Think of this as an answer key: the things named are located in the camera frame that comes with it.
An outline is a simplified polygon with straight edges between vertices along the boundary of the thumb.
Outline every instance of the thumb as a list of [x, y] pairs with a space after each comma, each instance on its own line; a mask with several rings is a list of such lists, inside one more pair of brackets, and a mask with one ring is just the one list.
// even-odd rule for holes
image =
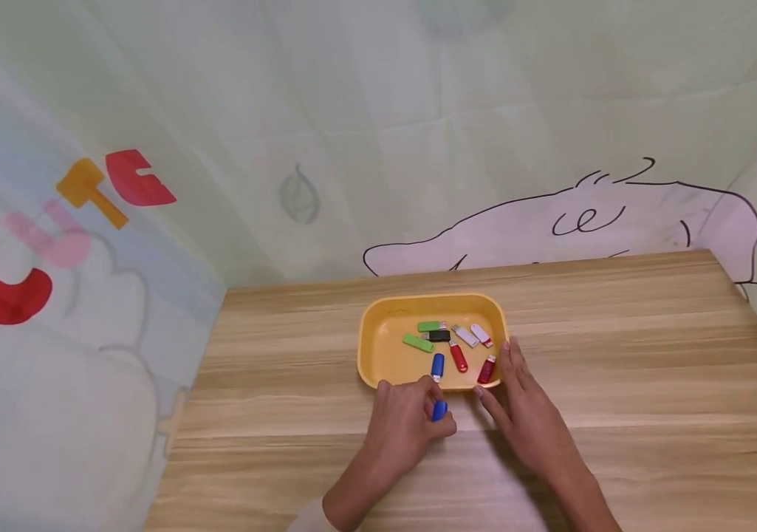
[[484, 409], [487, 410], [488, 414], [490, 414], [493, 420], [496, 421], [496, 426], [499, 427], [502, 434], [505, 434], [506, 436], [511, 434], [511, 418], [505, 413], [505, 409], [502, 408], [499, 400], [497, 400], [489, 390], [486, 390], [483, 387], [476, 386], [473, 388], [473, 391], [479, 396], [479, 399], [481, 399]]
[[434, 421], [428, 424], [428, 436], [431, 439], [450, 437], [456, 432], [458, 432], [458, 425], [455, 422], [455, 418], [452, 417], [451, 412], [446, 412], [446, 415], [443, 416], [443, 419], [440, 421]]

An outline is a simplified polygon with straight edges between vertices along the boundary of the wrist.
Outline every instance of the wrist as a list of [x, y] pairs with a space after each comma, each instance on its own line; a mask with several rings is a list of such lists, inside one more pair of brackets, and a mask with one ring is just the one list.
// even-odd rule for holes
[[361, 449], [349, 467], [322, 499], [322, 510], [330, 525], [340, 532], [357, 530], [366, 514], [386, 495], [395, 481], [387, 469]]

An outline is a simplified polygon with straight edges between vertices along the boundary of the pink letter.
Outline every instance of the pink letter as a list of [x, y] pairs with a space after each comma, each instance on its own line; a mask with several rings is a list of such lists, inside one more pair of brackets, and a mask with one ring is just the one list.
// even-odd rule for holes
[[138, 150], [115, 151], [107, 155], [109, 179], [124, 201], [137, 207], [176, 202], [177, 198], [156, 175], [138, 174], [139, 170], [150, 167], [150, 163]]
[[11, 213], [3, 220], [3, 225], [15, 236], [29, 245], [46, 261], [59, 268], [72, 268], [85, 261], [91, 240], [77, 220], [57, 199], [42, 204], [44, 212], [63, 230], [58, 239], [39, 228], [25, 214]]

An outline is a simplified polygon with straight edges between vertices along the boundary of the forearm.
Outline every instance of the forearm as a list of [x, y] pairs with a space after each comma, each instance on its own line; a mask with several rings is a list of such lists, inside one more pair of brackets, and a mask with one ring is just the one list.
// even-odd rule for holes
[[623, 532], [609, 510], [600, 483], [585, 465], [548, 483], [573, 532]]
[[361, 449], [322, 499], [322, 509], [338, 531], [354, 532], [392, 486], [386, 473]]

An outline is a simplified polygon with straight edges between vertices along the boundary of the sleeve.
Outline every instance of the sleeve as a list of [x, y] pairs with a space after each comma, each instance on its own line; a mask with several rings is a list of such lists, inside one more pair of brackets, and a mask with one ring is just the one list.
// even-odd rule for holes
[[299, 511], [287, 532], [339, 532], [328, 522], [322, 510], [322, 499], [313, 500]]

